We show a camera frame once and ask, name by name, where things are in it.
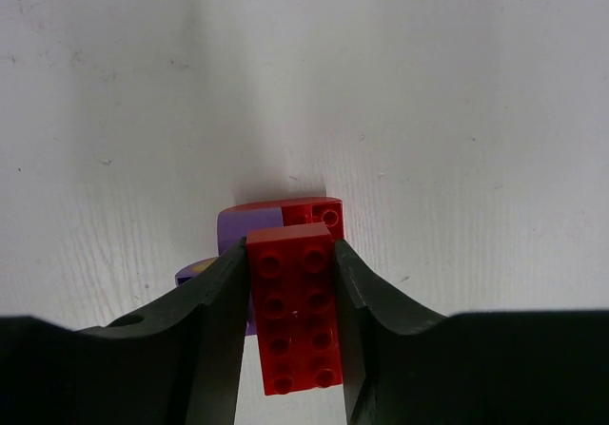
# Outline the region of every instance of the white table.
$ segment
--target white table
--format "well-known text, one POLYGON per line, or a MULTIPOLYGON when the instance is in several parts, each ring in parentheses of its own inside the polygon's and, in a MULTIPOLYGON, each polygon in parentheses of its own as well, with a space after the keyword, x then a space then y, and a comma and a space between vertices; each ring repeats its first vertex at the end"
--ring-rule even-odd
MULTIPOLYGON (((106 324, 234 203, 344 199, 444 313, 609 305, 609 0, 0 0, 0 314, 106 324)), ((340 388, 238 424, 342 423, 340 388)))

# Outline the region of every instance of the toy brick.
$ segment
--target toy brick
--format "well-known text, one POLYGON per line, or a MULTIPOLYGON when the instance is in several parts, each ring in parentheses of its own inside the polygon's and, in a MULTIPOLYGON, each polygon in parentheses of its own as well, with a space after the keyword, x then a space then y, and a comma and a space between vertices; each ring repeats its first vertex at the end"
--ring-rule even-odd
POLYGON ((328 228, 253 230, 246 248, 265 394, 342 383, 328 228))
POLYGON ((222 255, 233 243, 247 236, 249 230, 284 225, 280 207, 248 209, 218 214, 218 254, 222 255))
POLYGON ((220 214, 278 207, 281 208, 283 214, 283 225, 324 222, 333 240, 344 238, 343 202, 332 197, 305 197, 239 204, 225 209, 220 214))

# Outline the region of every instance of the plastic toy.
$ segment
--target plastic toy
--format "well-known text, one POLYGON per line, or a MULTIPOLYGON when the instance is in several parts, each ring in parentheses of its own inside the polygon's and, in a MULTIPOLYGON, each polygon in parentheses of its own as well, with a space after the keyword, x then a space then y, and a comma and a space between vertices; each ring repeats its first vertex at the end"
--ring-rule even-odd
POLYGON ((246 248, 265 393, 340 384, 334 249, 325 224, 252 230, 246 248))
POLYGON ((305 197, 239 204, 222 211, 222 214, 264 208, 281 208, 283 225, 323 222, 333 240, 344 238, 343 202, 332 197, 305 197))

